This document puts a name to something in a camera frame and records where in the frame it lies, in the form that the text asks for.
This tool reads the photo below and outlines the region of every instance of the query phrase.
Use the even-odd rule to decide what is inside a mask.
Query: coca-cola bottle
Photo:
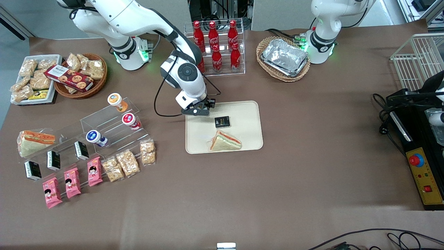
[[[208,33],[208,39],[210,40],[211,51],[214,52],[213,49],[216,45],[219,48],[219,34],[216,31],[216,23],[214,21],[210,21],[210,32]]]
[[[205,64],[203,63],[203,56],[202,56],[202,60],[197,65],[197,68],[199,69],[200,73],[202,73],[202,74],[205,73]]]
[[[222,72],[222,55],[219,52],[219,44],[213,45],[213,69],[215,74],[220,74]]]
[[[239,72],[241,70],[241,53],[239,52],[239,44],[232,45],[233,51],[231,52],[231,71]]]
[[[233,44],[238,43],[238,30],[236,30],[236,20],[230,21],[230,30],[228,31],[228,51],[232,51]]]
[[[200,29],[199,21],[194,21],[194,43],[199,47],[202,53],[205,53],[205,40],[203,39],[203,32]]]

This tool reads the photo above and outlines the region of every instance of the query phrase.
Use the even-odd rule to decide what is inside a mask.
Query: beige tray
[[[242,148],[210,151],[211,139],[217,131],[214,119],[224,116],[230,117],[231,127],[221,130],[239,139]],[[216,103],[207,117],[186,116],[185,118],[185,149],[190,154],[258,150],[263,144],[259,106],[255,101]]]

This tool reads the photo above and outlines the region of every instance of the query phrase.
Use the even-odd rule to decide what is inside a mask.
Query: yellow control panel
[[[444,204],[422,147],[406,155],[424,205]]]

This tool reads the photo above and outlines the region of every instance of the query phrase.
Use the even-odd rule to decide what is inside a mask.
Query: wire basket
[[[103,68],[105,70],[105,72],[103,73],[103,78],[100,79],[99,81],[94,81],[94,86],[88,90],[87,92],[76,92],[74,94],[70,94],[68,92],[68,90],[65,88],[65,85],[59,83],[59,82],[54,82],[54,87],[57,90],[57,92],[64,96],[64,97],[68,97],[68,98],[73,98],[73,99],[80,99],[80,98],[88,98],[91,97],[95,94],[97,94],[105,85],[105,82],[107,81],[107,74],[108,74],[108,67],[107,67],[107,63],[105,62],[105,60],[103,58],[101,58],[98,55],[95,54],[83,54],[86,58],[88,58],[89,60],[101,60],[102,61],[102,65]],[[67,67],[68,64],[66,63],[66,61],[63,62],[62,64],[63,67]]]
[[[256,59],[258,60],[259,65],[267,73],[269,73],[272,77],[279,79],[281,81],[295,82],[297,80],[300,80],[310,69],[310,59],[307,61],[307,64],[305,64],[304,68],[301,70],[301,72],[299,72],[299,74],[296,77],[289,77],[289,76],[285,75],[284,73],[278,71],[277,69],[271,67],[270,65],[266,64],[264,61],[262,61],[262,59],[261,59],[262,52],[264,52],[264,50],[268,47],[270,42],[274,39],[283,39],[285,42],[287,42],[291,46],[297,47],[297,45],[294,42],[292,42],[286,38],[277,37],[277,36],[271,36],[271,37],[265,38],[264,40],[262,40],[262,42],[259,43],[258,47],[256,48]]]

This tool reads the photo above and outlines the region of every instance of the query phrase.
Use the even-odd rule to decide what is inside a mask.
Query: acrylic display rack
[[[241,53],[241,69],[239,72],[231,71],[231,53],[228,51],[228,31],[230,30],[230,20],[236,20],[238,31],[239,52]],[[222,72],[215,74],[213,70],[213,60],[211,58],[210,42],[208,40],[208,33],[210,30],[210,21],[200,22],[202,29],[206,52],[203,54],[203,61],[205,63],[205,75],[222,76],[222,75],[238,75],[245,74],[245,41],[244,41],[244,24],[242,18],[214,20],[216,22],[216,29],[219,33],[219,48],[222,55]],[[194,27],[193,23],[185,23],[184,34],[194,42]]]
[[[62,128],[57,131],[43,131],[43,133],[50,133],[56,136],[56,143],[39,152],[36,152],[29,157],[20,158],[19,163],[24,167],[27,161],[33,161],[39,164],[42,178],[35,181],[40,185],[43,182],[56,177],[59,182],[59,189],[62,198],[66,197],[65,180],[63,173],[77,167],[79,170],[80,187],[88,185],[87,161],[80,160],[75,155],[74,143],[80,141],[87,146],[89,159],[100,156],[100,160],[107,159],[129,149],[137,158],[139,166],[140,147],[139,141],[142,139],[149,139],[147,131],[141,127],[138,130],[131,130],[130,127],[122,123],[122,116],[127,112],[133,113],[137,119],[139,109],[128,99],[123,99],[128,104],[128,109],[125,112],[117,111],[116,107],[107,106],[72,125]],[[96,144],[87,142],[86,134],[90,130],[97,130],[103,136],[108,138],[108,143],[105,147],[98,147]],[[47,168],[47,152],[55,151],[60,154],[60,170],[53,171]],[[102,170],[102,177],[107,179],[107,175]]]

